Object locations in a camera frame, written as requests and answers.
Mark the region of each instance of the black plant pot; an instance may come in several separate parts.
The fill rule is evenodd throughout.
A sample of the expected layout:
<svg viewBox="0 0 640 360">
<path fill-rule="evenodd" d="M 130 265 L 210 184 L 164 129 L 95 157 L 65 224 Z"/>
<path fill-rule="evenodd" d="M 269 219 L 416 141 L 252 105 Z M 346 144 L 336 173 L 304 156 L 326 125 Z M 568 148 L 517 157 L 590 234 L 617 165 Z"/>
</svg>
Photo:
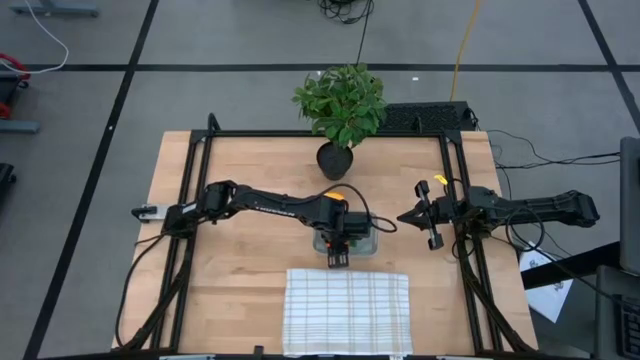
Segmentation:
<svg viewBox="0 0 640 360">
<path fill-rule="evenodd" d="M 328 142 L 320 146 L 316 160 L 327 179 L 340 180 L 353 163 L 353 152 L 349 148 L 343 149 Z"/>
</svg>

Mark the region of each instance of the checkered cloth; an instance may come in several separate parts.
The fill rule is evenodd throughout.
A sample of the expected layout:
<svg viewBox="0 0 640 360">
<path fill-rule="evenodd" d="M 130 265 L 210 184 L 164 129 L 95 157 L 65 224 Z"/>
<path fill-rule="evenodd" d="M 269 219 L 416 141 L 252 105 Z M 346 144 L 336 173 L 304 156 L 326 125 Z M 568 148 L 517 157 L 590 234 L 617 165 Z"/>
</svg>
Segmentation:
<svg viewBox="0 0 640 360">
<path fill-rule="evenodd" d="M 409 355 L 409 277 L 290 269 L 284 302 L 285 356 Z"/>
</svg>

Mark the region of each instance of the black metal frame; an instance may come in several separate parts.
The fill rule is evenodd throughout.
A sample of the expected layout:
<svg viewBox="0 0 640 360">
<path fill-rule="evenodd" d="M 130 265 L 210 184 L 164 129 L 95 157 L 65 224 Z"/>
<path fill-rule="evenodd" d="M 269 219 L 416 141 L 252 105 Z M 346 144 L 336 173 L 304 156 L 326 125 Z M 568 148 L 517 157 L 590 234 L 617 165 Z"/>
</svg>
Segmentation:
<svg viewBox="0 0 640 360">
<path fill-rule="evenodd" d="M 314 135 L 310 131 L 299 131 L 299 130 L 221 130 L 218 122 L 216 121 L 213 114 L 209 115 L 209 123 L 207 130 L 192 130 L 191 136 L 189 139 L 189 147 L 186 156 L 185 168 L 183 171 L 183 177 L 181 181 L 180 192 L 178 196 L 179 203 L 186 203 L 188 197 L 188 189 L 191 182 L 194 162 L 195 162 L 195 154 L 198 148 L 198 144 L 203 142 L 204 149 L 202 158 L 200 161 L 200 169 L 197 178 L 197 187 L 196 187 L 196 196 L 199 192 L 204 188 L 205 181 L 207 178 L 207 170 L 209 168 L 209 159 L 212 149 L 213 140 L 216 137 L 316 137 L 320 135 Z M 460 173 L 460 181 L 462 182 L 464 188 L 464 195 L 468 195 L 468 187 L 470 186 L 469 173 L 466 165 L 466 159 L 464 155 L 464 149 L 462 144 L 462 137 L 459 130 L 444 130 L 444 131 L 430 131 L 425 133 L 414 133 L 409 131 L 387 131 L 382 132 L 375 137 L 410 137 L 410 138 L 435 138 L 438 140 L 440 145 L 440 154 L 442 157 L 442 164 L 444 168 L 445 176 L 448 179 L 454 178 L 453 167 L 451 163 L 451 157 L 449 153 L 449 144 L 453 144 L 453 147 L 456 152 L 456 161 L 458 163 L 458 169 Z M 450 181 L 447 185 L 447 192 L 452 199 L 457 200 L 456 189 L 454 181 Z M 459 253 L 466 252 L 465 238 L 464 235 L 455 232 L 456 240 L 457 240 L 457 250 Z M 189 288 L 189 275 L 190 275 L 190 266 L 194 255 L 195 249 L 195 241 L 197 237 L 197 232 L 194 231 L 193 235 L 186 239 L 178 239 L 171 238 L 171 243 L 169 246 L 169 250 L 167 252 L 167 263 L 165 265 L 165 271 L 162 279 L 162 288 L 160 295 L 167 294 L 169 292 L 169 288 L 172 285 L 172 277 L 174 273 L 174 269 L 176 266 L 176 260 L 178 258 L 178 249 L 181 241 L 186 242 L 184 256 L 183 256 L 183 266 L 186 263 L 189 271 L 184 275 L 186 277 L 185 281 L 183 281 L 182 286 L 177 294 L 176 301 L 176 311 L 173 319 L 171 334 L 170 334 L 170 343 L 168 348 L 161 348 L 161 339 L 162 339 L 162 328 L 164 325 L 164 318 L 162 317 L 160 321 L 158 321 L 153 333 L 151 334 L 150 348 L 146 350 L 135 349 L 135 350 L 124 350 L 124 351 L 114 351 L 110 353 L 101 353 L 101 354 L 87 354 L 87 355 L 77 355 L 77 356 L 65 356 L 58 358 L 48 358 L 52 359 L 77 359 L 77 360 L 90 360 L 90 359 L 158 359 L 161 356 L 168 355 L 178 355 L 180 334 L 182 329 L 182 320 L 184 317 L 184 311 L 186 306 L 186 296 Z M 482 283 L 482 287 L 484 292 L 488 295 L 489 299 L 493 299 L 491 284 L 489 280 L 489 273 L 486 264 L 486 259 L 484 257 L 484 249 L 482 245 L 482 241 L 478 238 L 473 238 L 473 246 L 475 248 L 476 254 L 476 266 L 478 269 L 479 277 Z M 462 258 L 460 263 L 461 271 L 472 271 L 471 264 L 467 258 Z M 463 282 L 464 293 L 466 298 L 466 307 L 467 314 L 469 317 L 469 327 L 471 338 L 473 342 L 474 353 L 476 356 L 491 356 L 495 359 L 517 359 L 521 358 L 523 353 L 516 352 L 505 352 L 502 347 L 502 340 L 500 331 L 495 324 L 495 321 L 487 316 L 487 322 L 490 329 L 491 343 L 493 350 L 486 350 L 483 347 L 482 340 L 482 331 L 480 329 L 480 322 L 478 318 L 478 310 L 476 307 L 476 298 L 471 287 Z M 256 359 L 256 358 L 269 358 L 269 359 L 285 359 L 282 355 L 262 355 L 261 346 L 256 346 L 256 351 L 254 354 L 216 354 L 216 359 Z M 527 353 L 526 358 L 540 358 L 540 359 L 549 359 L 547 355 L 537 354 L 537 353 Z M 317 359 L 317 356 L 304 356 L 304 359 Z M 387 360 L 388 356 L 335 356 L 334 358 L 344 358 L 348 360 L 357 360 L 357 359 L 384 359 Z M 435 359 L 435 356 L 431 355 L 411 355 L 407 356 L 408 360 L 426 360 L 426 359 Z"/>
<path fill-rule="evenodd" d="M 619 241 L 557 260 L 555 263 L 548 263 L 523 271 L 522 283 L 527 290 L 535 289 L 540 286 L 595 274 L 598 267 L 602 265 L 624 270 L 620 265 Z"/>
</svg>

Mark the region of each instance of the wooden table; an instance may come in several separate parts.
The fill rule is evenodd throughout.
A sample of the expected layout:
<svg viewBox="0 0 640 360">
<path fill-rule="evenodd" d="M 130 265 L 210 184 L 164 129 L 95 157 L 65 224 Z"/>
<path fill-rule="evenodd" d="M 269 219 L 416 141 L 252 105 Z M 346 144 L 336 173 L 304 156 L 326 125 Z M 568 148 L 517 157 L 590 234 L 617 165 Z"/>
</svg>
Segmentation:
<svg viewBox="0 0 640 360">
<path fill-rule="evenodd" d="M 149 203 L 176 202 L 188 139 L 188 132 L 165 133 Z M 471 183 L 499 192 L 486 133 L 463 133 L 463 140 Z M 309 137 L 215 138 L 207 182 L 232 179 L 292 196 L 315 194 L 331 185 L 315 160 L 323 142 L 322 138 Z M 452 146 L 450 154 L 455 172 Z M 413 187 L 419 180 L 426 179 L 432 185 L 431 199 L 443 195 L 442 186 L 433 178 L 436 174 L 443 174 L 436 139 L 369 138 L 354 149 L 354 163 L 343 182 L 357 187 L 376 214 L 395 219 L 417 201 Z M 190 197 L 196 176 L 197 165 Z M 344 194 L 351 209 L 362 210 L 355 194 L 347 189 Z M 159 222 L 142 225 L 140 239 L 158 234 L 160 226 Z M 451 254 L 453 229 L 442 225 L 438 230 L 445 247 L 429 251 L 427 232 L 398 223 L 395 234 L 379 234 L 376 256 L 352 257 L 350 269 L 409 275 L 414 354 L 472 354 L 462 279 Z M 250 353 L 254 345 L 263 345 L 266 353 L 282 353 L 286 270 L 326 269 L 326 256 L 315 253 L 311 235 L 312 230 L 295 219 L 249 211 L 215 226 L 201 225 L 180 352 Z M 132 277 L 121 321 L 125 341 L 157 302 L 168 244 L 163 240 L 150 251 Z M 513 249 L 495 240 L 485 240 L 484 244 L 496 304 L 522 338 L 537 347 Z M 135 256 L 146 246 L 138 246 Z M 485 348 L 491 348 L 485 312 L 479 302 L 478 309 Z M 173 309 L 165 320 L 164 345 L 168 344 L 172 317 Z"/>
</svg>

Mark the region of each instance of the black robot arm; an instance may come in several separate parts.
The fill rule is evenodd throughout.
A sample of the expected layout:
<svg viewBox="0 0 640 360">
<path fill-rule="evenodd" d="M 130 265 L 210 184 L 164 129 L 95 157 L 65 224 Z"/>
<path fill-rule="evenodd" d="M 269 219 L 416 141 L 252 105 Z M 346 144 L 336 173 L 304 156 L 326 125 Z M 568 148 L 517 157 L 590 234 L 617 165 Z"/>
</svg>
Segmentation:
<svg viewBox="0 0 640 360">
<path fill-rule="evenodd" d="M 429 186 L 424 180 L 418 182 L 415 191 L 420 201 L 397 219 L 420 230 L 428 229 L 431 250 L 444 245 L 436 224 L 453 223 L 457 232 L 477 234 L 482 239 L 489 237 L 501 225 L 559 221 L 566 225 L 591 227 L 600 219 L 593 199 L 575 190 L 554 197 L 507 200 L 493 190 L 471 186 L 469 198 L 456 203 L 449 196 L 429 202 Z"/>
<path fill-rule="evenodd" d="M 243 210 L 296 218 L 319 231 L 330 268 L 349 266 L 349 242 L 368 237 L 371 229 L 370 215 L 349 212 L 347 201 L 331 193 L 296 198 L 221 181 L 207 185 L 196 201 L 169 207 L 162 231 L 188 234 L 201 222 L 215 224 Z"/>
</svg>

